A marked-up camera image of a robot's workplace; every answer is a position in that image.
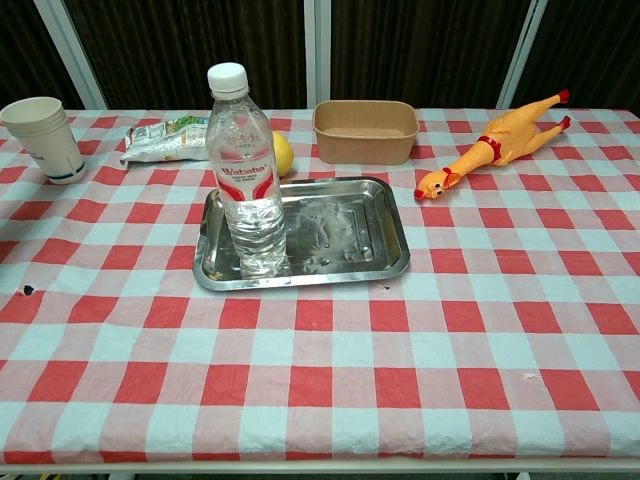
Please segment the dark brown curtain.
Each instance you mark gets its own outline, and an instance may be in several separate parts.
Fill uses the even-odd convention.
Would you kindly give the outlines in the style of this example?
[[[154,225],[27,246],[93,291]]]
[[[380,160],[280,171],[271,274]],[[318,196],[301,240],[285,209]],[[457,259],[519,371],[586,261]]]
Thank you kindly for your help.
[[[530,0],[330,0],[330,93],[492,108]],[[207,69],[237,62],[264,109],[307,101],[303,0],[64,0],[112,109],[202,109]],[[549,0],[513,102],[640,116],[640,0]],[[82,101],[34,0],[0,0],[0,108]]]

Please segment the red white checkered tablecloth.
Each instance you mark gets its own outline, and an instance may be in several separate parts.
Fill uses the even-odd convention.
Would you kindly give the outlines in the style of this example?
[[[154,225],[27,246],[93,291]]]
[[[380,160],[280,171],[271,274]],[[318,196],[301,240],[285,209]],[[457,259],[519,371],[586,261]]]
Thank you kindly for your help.
[[[0,465],[340,456],[640,457],[640,118],[574,110],[530,157],[417,203],[484,110],[425,110],[407,163],[330,166],[276,111],[297,179],[392,188],[408,270],[214,293],[192,273],[206,163],[125,169],[163,111],[74,111],[48,183],[0,126]]]

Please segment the yellow rubber chicken toy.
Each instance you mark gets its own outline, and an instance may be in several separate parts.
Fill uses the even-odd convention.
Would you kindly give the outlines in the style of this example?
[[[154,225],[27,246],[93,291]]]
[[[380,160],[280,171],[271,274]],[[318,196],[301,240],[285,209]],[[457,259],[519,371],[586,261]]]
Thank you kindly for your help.
[[[556,104],[566,104],[569,98],[570,91],[564,89],[494,118],[466,153],[448,166],[426,174],[418,182],[414,198],[437,199],[481,167],[506,166],[535,152],[569,128],[571,118],[567,115],[550,129],[540,130],[536,126],[541,115]]]

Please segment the vertical white frame post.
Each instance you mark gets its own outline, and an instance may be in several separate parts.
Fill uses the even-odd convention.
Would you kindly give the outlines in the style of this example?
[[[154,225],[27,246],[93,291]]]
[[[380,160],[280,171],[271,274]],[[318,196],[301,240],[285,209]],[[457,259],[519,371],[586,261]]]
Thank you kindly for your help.
[[[303,0],[307,108],[331,98],[332,1]]]

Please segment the white paper cup blue print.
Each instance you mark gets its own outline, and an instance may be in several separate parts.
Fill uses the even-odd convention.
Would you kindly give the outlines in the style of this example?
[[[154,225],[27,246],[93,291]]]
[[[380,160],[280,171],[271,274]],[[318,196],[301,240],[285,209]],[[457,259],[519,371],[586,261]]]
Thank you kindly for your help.
[[[76,182],[87,171],[70,126],[45,137],[19,137],[19,141],[54,184]]]

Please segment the silver snack bag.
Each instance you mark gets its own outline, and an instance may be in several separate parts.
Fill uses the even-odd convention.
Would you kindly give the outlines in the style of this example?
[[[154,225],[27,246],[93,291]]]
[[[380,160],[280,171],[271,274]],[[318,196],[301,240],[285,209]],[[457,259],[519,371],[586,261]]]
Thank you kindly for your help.
[[[124,137],[125,153],[120,163],[206,161],[206,117],[183,116],[147,126],[132,127]]]

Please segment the brown kraft paper bowl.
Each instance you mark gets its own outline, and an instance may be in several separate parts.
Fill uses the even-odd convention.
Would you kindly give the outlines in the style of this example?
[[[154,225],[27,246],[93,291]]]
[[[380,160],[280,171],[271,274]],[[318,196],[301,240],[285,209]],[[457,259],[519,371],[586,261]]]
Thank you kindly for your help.
[[[412,106],[387,100],[322,102],[313,128],[322,161],[381,166],[405,163],[420,130]]]

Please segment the transparent plastic water bottle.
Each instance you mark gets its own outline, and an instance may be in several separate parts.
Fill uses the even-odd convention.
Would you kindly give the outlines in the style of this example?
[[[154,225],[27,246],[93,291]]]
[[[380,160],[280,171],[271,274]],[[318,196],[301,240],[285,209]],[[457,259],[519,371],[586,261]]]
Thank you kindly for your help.
[[[214,104],[205,145],[234,250],[244,276],[267,276],[286,258],[272,130],[249,96],[244,66],[213,65],[207,80]]]

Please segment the slanted white frame post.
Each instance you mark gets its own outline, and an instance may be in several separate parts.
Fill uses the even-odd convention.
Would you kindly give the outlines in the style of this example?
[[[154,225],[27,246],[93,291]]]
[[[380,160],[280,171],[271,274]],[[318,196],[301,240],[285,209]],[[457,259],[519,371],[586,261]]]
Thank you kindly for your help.
[[[497,109],[511,107],[547,4],[548,0],[530,0],[529,2],[520,36],[496,103]]]
[[[33,0],[71,81],[87,110],[106,110],[107,102],[63,0]]]

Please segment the rectangular stainless steel tray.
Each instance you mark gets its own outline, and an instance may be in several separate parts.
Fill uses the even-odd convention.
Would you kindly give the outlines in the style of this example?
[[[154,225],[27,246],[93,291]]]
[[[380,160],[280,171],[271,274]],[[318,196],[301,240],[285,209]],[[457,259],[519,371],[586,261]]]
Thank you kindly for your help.
[[[281,187],[287,259],[242,275],[218,190],[205,202],[193,273],[212,291],[373,281],[404,272],[410,251],[390,186],[373,177],[300,180]]]

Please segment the yellow plastic pear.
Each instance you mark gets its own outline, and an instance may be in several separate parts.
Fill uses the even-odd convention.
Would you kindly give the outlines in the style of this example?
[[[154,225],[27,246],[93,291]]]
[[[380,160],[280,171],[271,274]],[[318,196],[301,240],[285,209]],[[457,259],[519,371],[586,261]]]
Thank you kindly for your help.
[[[294,162],[294,152],[283,135],[273,132],[273,147],[279,177],[286,176]]]

